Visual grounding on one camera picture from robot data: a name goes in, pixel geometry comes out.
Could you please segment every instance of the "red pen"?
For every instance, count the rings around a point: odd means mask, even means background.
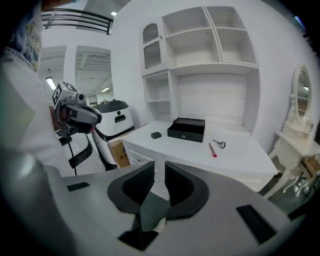
[[[216,154],[216,152],[215,152],[214,148],[212,147],[212,145],[210,144],[210,142],[209,142],[209,147],[211,149],[213,157],[216,158],[218,155]]]

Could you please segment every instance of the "black box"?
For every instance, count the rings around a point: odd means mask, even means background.
[[[205,120],[177,118],[168,128],[168,137],[201,142],[204,140]]]

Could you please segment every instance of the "cabinet door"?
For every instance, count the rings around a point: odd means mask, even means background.
[[[140,28],[139,52],[142,77],[168,69],[162,17]]]
[[[123,145],[131,165],[154,161],[154,184],[151,192],[165,200],[169,200],[169,192],[165,185],[164,156],[126,141],[123,141]]]

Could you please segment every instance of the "railing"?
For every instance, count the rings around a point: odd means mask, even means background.
[[[107,35],[110,33],[111,23],[114,22],[111,18],[92,12],[64,8],[47,10],[41,14],[41,19],[45,29],[51,26],[72,26],[104,32]]]

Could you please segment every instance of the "cardboard box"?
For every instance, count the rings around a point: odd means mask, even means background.
[[[138,130],[138,129],[139,128],[128,131],[125,134],[122,134],[119,137],[116,137],[116,138],[109,140],[107,142],[107,145],[110,149],[111,155],[112,155],[114,161],[116,162],[116,165],[118,166],[118,168],[130,166],[130,162],[129,162],[129,159],[128,159],[128,156],[125,151],[125,147],[124,147],[124,144],[122,143],[121,138],[123,136],[126,136],[126,135]]]

